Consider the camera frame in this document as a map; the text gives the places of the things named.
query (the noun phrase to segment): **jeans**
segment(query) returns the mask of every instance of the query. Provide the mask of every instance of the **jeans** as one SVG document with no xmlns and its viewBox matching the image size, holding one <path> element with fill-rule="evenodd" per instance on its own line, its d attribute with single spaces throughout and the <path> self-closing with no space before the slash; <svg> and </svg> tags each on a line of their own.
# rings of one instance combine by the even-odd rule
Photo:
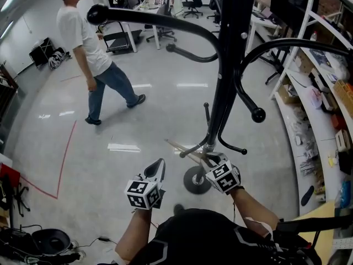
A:
<svg viewBox="0 0 353 265">
<path fill-rule="evenodd" d="M 89 117 L 92 120 L 99 120 L 106 85 L 124 97 L 128 106 L 133 106 L 137 103 L 138 96 L 134 93 L 129 79 L 114 62 L 104 73 L 94 77 L 94 79 L 97 83 L 97 90 L 90 91 L 88 96 Z"/>
</svg>

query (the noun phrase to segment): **black shoe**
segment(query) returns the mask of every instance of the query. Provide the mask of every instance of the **black shoe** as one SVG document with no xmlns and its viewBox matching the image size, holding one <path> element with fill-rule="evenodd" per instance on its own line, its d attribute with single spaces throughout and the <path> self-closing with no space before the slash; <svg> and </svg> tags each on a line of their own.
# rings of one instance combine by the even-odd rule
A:
<svg viewBox="0 0 353 265">
<path fill-rule="evenodd" d="M 175 204 L 174 210 L 173 210 L 174 216 L 180 214 L 183 210 L 185 210 L 184 206 L 182 206 L 180 203 Z"/>
<path fill-rule="evenodd" d="M 136 104 L 134 104 L 134 105 L 131 105 L 131 106 L 127 106 L 129 109 L 131 109 L 131 108 L 133 108 L 133 107 L 135 107 L 135 106 L 137 106 L 137 105 L 140 105 L 140 104 L 142 104 L 143 102 L 145 102 L 145 100 L 146 100 L 146 96 L 144 95 L 144 94 L 142 94 L 142 95 L 140 95 L 140 96 L 138 96 L 138 101 L 136 102 Z"/>
<path fill-rule="evenodd" d="M 99 126 L 101 124 L 101 120 L 92 120 L 89 116 L 85 118 L 85 121 L 90 125 Z"/>
</svg>

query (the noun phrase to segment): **yellow object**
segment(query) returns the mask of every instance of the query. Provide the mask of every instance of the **yellow object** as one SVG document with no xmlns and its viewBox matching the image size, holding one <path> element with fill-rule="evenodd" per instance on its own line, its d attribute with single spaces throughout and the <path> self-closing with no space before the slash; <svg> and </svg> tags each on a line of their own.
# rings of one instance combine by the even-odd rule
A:
<svg viewBox="0 0 353 265">
<path fill-rule="evenodd" d="M 302 220 L 307 218 L 329 218 L 335 216 L 335 201 L 326 202 L 324 205 L 316 208 L 315 210 L 298 217 L 295 220 Z M 332 252 L 333 231 L 322 231 L 316 243 L 315 250 L 321 258 L 322 264 L 327 264 Z M 299 234 L 307 242 L 313 242 L 315 232 L 302 232 Z"/>
</svg>

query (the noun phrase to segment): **hand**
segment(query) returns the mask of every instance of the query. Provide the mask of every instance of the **hand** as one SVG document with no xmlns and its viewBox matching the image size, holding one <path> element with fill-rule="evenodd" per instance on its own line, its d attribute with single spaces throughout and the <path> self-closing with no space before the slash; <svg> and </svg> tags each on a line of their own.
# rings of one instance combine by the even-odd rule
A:
<svg viewBox="0 0 353 265">
<path fill-rule="evenodd" d="M 93 78 L 87 80 L 88 91 L 96 91 L 97 90 L 97 83 Z"/>
<path fill-rule="evenodd" d="M 99 40 L 103 40 L 103 38 L 104 38 L 103 33 L 97 33 L 97 36 L 98 36 Z"/>
</svg>

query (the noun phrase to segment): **gray floor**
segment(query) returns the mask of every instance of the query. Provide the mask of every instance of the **gray floor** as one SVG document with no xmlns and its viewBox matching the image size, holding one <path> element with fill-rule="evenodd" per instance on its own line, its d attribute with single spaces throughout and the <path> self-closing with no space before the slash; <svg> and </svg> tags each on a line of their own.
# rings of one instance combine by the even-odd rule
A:
<svg viewBox="0 0 353 265">
<path fill-rule="evenodd" d="M 187 20 L 215 30 L 212 19 L 205 16 Z M 185 50 L 201 56 L 213 54 L 211 45 L 197 36 L 177 31 L 175 37 L 178 46 Z M 28 181 L 57 199 L 30 186 L 26 200 L 31 212 L 17 218 L 17 225 L 41 224 L 63 229 L 81 245 L 90 244 L 100 235 L 117 241 L 131 217 L 132 209 L 123 193 L 127 180 L 158 158 L 164 158 L 167 164 L 167 193 L 161 210 L 153 213 L 154 223 L 160 224 L 170 217 L 175 203 L 212 209 L 233 219 L 230 197 L 213 189 L 202 196 L 185 190 L 183 175 L 195 164 L 174 154 L 164 141 L 194 145 L 204 138 L 207 126 L 203 103 L 212 105 L 218 62 L 189 61 L 166 52 L 167 43 L 167 39 L 162 39 L 161 49 L 157 50 L 154 42 L 143 41 L 136 54 L 112 56 L 133 85 L 151 86 L 135 89 L 138 94 L 145 93 L 147 101 L 133 110 L 126 109 L 124 100 L 107 88 L 101 113 L 103 123 L 99 127 L 84 121 L 88 112 L 84 77 L 66 80 L 82 74 L 75 60 L 66 61 L 53 71 L 23 121 L 13 160 L 14 167 Z M 271 66 L 256 61 L 243 78 L 245 90 L 266 110 L 265 122 L 252 122 L 248 110 L 237 99 L 224 131 L 227 142 L 248 149 L 248 154 L 240 155 L 220 144 L 216 150 L 226 153 L 239 167 L 243 185 L 251 195 L 289 220 L 298 215 L 297 183 L 281 115 L 276 103 L 268 98 L 275 82 L 264 85 L 273 71 Z M 207 85 L 178 86 L 181 83 Z M 134 145 L 140 151 L 109 151 L 109 143 Z M 243 224 L 239 215 L 237 222 Z M 113 245 L 100 242 L 86 247 L 84 264 L 110 262 L 106 252 L 111 248 Z"/>
</svg>

